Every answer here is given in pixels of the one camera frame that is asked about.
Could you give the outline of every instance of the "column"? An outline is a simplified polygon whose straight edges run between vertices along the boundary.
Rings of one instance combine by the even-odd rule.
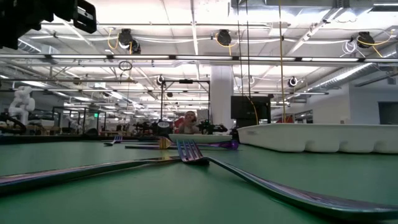
[[[210,106],[213,124],[223,124],[231,129],[231,96],[234,90],[233,70],[231,66],[211,68]]]

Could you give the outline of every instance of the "person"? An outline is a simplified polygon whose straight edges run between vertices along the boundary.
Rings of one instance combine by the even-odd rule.
[[[197,117],[195,112],[188,111],[185,113],[184,122],[178,127],[179,134],[200,134],[199,128],[196,127]]]

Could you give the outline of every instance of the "white tray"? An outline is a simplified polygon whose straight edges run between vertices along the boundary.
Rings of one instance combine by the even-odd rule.
[[[266,124],[239,128],[243,144],[281,152],[398,153],[398,126]]]
[[[169,134],[170,139],[173,142],[177,140],[188,140],[192,139],[196,143],[213,143],[213,142],[223,142],[232,140],[232,136],[222,136],[222,135],[207,135],[207,134]]]

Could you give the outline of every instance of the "fork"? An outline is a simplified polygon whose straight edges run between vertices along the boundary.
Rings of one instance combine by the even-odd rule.
[[[398,218],[398,206],[361,202],[295,189],[262,179],[212,157],[205,157],[193,140],[177,140],[177,146],[178,154],[184,163],[208,164],[209,162],[213,162],[273,197],[304,210],[350,221],[368,222]]]
[[[105,146],[113,146],[113,144],[117,144],[117,143],[121,143],[121,141],[123,140],[123,136],[121,135],[117,135],[114,137],[113,142],[104,142]]]

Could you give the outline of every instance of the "green table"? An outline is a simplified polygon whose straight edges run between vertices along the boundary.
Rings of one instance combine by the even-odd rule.
[[[177,151],[169,151],[171,156]],[[262,178],[311,192],[398,205],[398,156],[281,153],[251,146],[203,151]],[[161,157],[101,142],[0,146],[0,175]],[[0,223],[329,223],[228,171],[143,166],[0,198]]]

